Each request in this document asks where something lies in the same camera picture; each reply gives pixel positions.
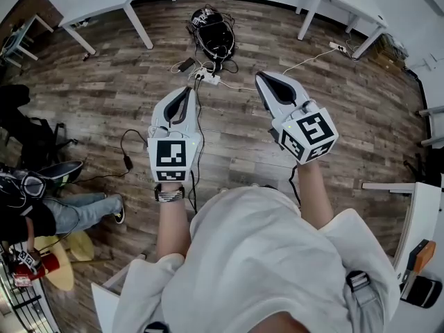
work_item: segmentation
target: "extension cord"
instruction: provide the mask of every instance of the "extension cord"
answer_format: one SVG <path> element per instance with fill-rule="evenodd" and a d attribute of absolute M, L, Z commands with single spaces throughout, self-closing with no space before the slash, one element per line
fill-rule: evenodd
<path fill-rule="evenodd" d="M 333 49 L 337 49 L 338 51 L 340 51 L 342 53 L 347 53 L 347 49 L 345 49 L 345 47 L 341 46 L 340 44 L 330 42 L 329 46 Z"/>
<path fill-rule="evenodd" d="M 221 81 L 221 77 L 219 75 L 213 75 L 211 73 L 208 73 L 206 70 L 202 70 L 198 74 L 196 74 L 196 79 L 201 78 L 203 76 L 202 81 L 205 81 L 208 84 L 211 85 L 218 85 L 219 81 Z"/>

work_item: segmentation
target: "orange object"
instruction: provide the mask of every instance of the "orange object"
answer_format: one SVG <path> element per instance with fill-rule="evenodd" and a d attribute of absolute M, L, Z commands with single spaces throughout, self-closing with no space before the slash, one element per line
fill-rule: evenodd
<path fill-rule="evenodd" d="M 436 242 L 429 241 L 427 245 L 416 255 L 415 266 L 413 271 L 415 273 L 420 273 L 424 267 L 430 262 L 430 259 L 434 256 L 436 249 Z"/>

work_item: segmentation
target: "wooden floor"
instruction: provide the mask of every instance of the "wooden floor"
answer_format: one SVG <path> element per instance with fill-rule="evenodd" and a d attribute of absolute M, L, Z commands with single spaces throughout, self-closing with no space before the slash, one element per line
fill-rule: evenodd
<path fill-rule="evenodd" d="M 22 108 L 28 116 L 43 117 L 52 125 L 64 122 L 66 134 L 79 140 L 65 150 L 68 160 L 84 160 L 81 178 L 125 171 L 119 140 L 127 128 L 144 135 L 154 105 L 170 91 L 192 86 L 185 74 L 170 67 L 194 54 L 194 43 L 185 29 L 191 14 L 211 3 L 236 19 L 238 49 L 234 60 L 238 74 L 220 73 L 233 86 L 254 88 L 259 70 L 284 71 L 296 63 L 329 49 L 328 42 L 344 44 L 343 29 L 315 19 L 305 39 L 296 39 L 304 16 L 256 3 L 226 0 L 161 1 L 135 6 L 135 11 L 154 43 L 149 51 L 123 11 L 101 15 L 80 31 L 97 49 L 83 62 L 84 50 L 64 31 L 37 41 L 31 49 L 40 59 L 25 63 L 20 76 L 8 72 L 7 83 L 23 83 L 31 89 L 31 102 Z M 353 37 L 353 44 L 361 42 Z M 198 58 L 205 56 L 198 52 Z M 329 155 L 321 158 L 325 183 L 336 212 L 355 208 L 388 254 L 398 244 L 408 198 L 361 190 L 363 181 L 406 182 L 411 174 L 403 161 L 414 161 L 416 142 L 425 138 L 424 121 L 413 112 L 422 107 L 417 83 L 409 76 L 394 76 L 362 58 L 353 62 L 339 52 L 291 70 L 288 76 L 302 83 L 310 96 L 329 110 L 340 138 Z M 288 178 L 294 158 L 273 142 L 271 118 L 257 92 L 202 84 L 201 124 L 207 143 L 201 161 L 198 206 L 222 187 L 252 182 L 273 185 L 294 198 Z M 134 162 L 124 178 L 106 178 L 69 185 L 66 194 L 88 191 L 120 193 L 127 219 L 117 226 L 106 219 L 89 235 L 96 256 L 112 262 L 75 268 L 76 286 L 63 293 L 46 283 L 60 329 L 98 332 L 90 282 L 99 284 L 125 266 L 143 249 L 153 252 L 158 206 L 153 200 L 149 161 L 142 141 L 128 134 L 124 142 Z M 12 140 L 6 157 L 19 153 Z"/>

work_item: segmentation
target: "black bag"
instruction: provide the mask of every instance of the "black bag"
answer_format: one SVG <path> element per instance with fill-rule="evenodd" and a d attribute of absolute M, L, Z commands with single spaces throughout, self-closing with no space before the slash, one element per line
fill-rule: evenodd
<path fill-rule="evenodd" d="M 193 14 L 187 29 L 205 55 L 212 62 L 222 64 L 234 55 L 236 38 L 233 25 L 234 19 L 229 14 L 206 5 Z"/>

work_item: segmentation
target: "sticker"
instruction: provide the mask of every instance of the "sticker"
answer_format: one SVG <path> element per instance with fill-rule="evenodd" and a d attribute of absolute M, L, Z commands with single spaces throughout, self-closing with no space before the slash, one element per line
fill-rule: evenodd
<path fill-rule="evenodd" d="M 319 146 L 318 148 L 312 149 L 310 154 L 308 155 L 307 161 L 316 159 L 324 154 L 327 154 L 330 150 L 331 146 L 333 144 L 333 141 L 323 144 L 322 146 Z"/>
<path fill-rule="evenodd" d="M 157 167 L 185 167 L 186 165 L 185 141 L 157 142 Z"/>
<path fill-rule="evenodd" d="M 14 279 L 16 287 L 33 286 L 33 283 L 31 282 L 31 279 L 27 276 L 27 274 L 13 274 L 12 278 Z"/>
<path fill-rule="evenodd" d="M 304 119 L 297 120 L 297 122 L 305 138 L 307 138 L 307 141 L 311 145 L 319 143 L 333 135 L 333 131 L 320 113 L 312 114 Z"/>
<path fill-rule="evenodd" d="M 305 148 L 296 141 L 286 130 L 282 131 L 282 141 L 280 142 L 285 148 L 287 148 L 291 154 L 293 154 L 297 160 L 302 159 Z"/>
<path fill-rule="evenodd" d="M 159 181 L 185 181 L 184 171 L 158 171 Z"/>

